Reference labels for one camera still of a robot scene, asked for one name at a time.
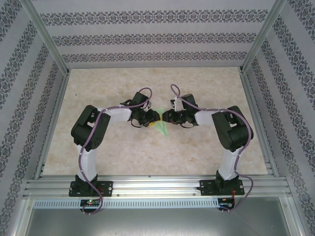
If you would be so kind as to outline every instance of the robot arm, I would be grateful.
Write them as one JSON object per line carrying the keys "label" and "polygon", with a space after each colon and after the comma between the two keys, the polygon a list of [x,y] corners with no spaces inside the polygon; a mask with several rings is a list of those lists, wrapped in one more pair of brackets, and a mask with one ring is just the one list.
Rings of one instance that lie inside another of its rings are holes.
{"label": "robot arm", "polygon": [[[159,114],[150,109],[150,102],[147,102],[142,107],[127,107],[141,104],[146,100],[148,100],[147,96],[137,92],[132,100],[130,99],[121,103],[120,108],[107,110],[100,116],[95,132],[84,148],[81,156],[81,167],[84,175],[95,187],[97,186],[96,149],[103,141],[107,126],[117,122],[132,121],[133,119],[136,119],[140,125],[147,127],[150,123],[160,119]],[[92,125],[95,123],[96,118],[101,111],[102,109],[88,105],[72,128],[71,135],[74,139],[74,143],[77,145],[79,153],[92,131]],[[94,190],[85,181],[81,170],[78,171],[75,179],[76,181],[71,183],[70,194],[77,196],[76,193],[78,193],[80,196],[90,196],[94,193]]]}
{"label": "robot arm", "polygon": [[[192,94],[187,94],[182,96],[182,98],[197,107]],[[242,182],[238,180],[239,176],[234,171],[234,166],[240,149],[242,149],[248,140],[248,130],[245,123],[238,116],[228,111],[200,111],[182,101],[183,105],[181,107],[178,100],[178,98],[171,100],[173,109],[163,114],[163,121],[180,125],[188,122],[194,126],[215,126],[220,143],[224,148],[223,161],[217,171],[215,184],[210,187],[209,192],[216,195],[229,195],[232,189],[237,189],[235,185],[242,185]],[[237,106],[229,107],[228,110],[237,112],[244,117]]]}

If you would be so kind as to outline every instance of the gray striped wall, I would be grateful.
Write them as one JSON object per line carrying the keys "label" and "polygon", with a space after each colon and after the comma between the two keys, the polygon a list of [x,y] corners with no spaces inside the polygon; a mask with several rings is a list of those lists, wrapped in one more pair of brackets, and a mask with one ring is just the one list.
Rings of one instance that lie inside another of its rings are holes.
{"label": "gray striped wall", "polygon": [[282,176],[315,235],[315,1],[288,0],[247,71]]}
{"label": "gray striped wall", "polygon": [[0,3],[0,236],[10,231],[24,184],[33,178],[61,74],[17,0]]}
{"label": "gray striped wall", "polygon": [[69,68],[240,66],[274,0],[36,0]]}

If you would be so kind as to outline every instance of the robotic arm base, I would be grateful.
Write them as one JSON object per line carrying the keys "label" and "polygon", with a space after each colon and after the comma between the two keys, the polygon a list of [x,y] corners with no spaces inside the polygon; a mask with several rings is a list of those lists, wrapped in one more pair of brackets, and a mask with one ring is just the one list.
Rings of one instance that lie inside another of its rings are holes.
{"label": "robotic arm base", "polygon": [[[91,180],[102,194],[103,197],[111,197],[113,192],[113,181],[97,181],[97,176]],[[70,184],[69,197],[99,197],[98,193],[78,175],[75,176],[75,181]]]}
{"label": "robotic arm base", "polygon": [[217,171],[216,179],[206,179],[200,181],[200,190],[202,196],[230,196],[244,195],[243,182],[239,179],[239,176],[231,179],[224,180]]}

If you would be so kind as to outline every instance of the black mounting plate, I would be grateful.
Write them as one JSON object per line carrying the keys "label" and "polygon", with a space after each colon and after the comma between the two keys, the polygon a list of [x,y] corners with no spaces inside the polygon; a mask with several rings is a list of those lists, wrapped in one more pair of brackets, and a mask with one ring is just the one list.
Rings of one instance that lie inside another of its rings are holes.
{"label": "black mounting plate", "polygon": [[[86,195],[84,193],[80,193],[74,191],[72,189],[77,185],[76,181],[72,181],[70,184],[69,197],[99,197],[98,193],[95,191],[91,195]],[[111,197],[113,193],[113,181],[97,181],[96,188],[100,190],[100,193],[103,197]]]}
{"label": "black mounting plate", "polygon": [[234,189],[235,195],[244,195],[244,186],[243,182],[238,179],[234,184],[231,184],[225,187],[222,191],[219,190],[214,179],[205,179],[201,180],[200,187],[197,190],[200,190],[202,196],[228,196],[232,195],[232,190]]}

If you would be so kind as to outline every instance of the enclosure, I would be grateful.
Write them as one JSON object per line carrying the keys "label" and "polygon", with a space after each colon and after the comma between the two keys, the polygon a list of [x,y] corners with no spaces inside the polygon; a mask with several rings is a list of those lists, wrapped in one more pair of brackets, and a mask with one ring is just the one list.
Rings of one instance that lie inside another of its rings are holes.
{"label": "enclosure", "polygon": [[[315,235],[314,0],[0,4],[0,235]],[[201,194],[222,163],[213,126],[122,122],[97,149],[111,197],[82,215],[69,188],[83,109],[150,87],[161,115],[170,84],[200,108],[240,108],[251,194],[229,213],[217,207],[231,195]]]}

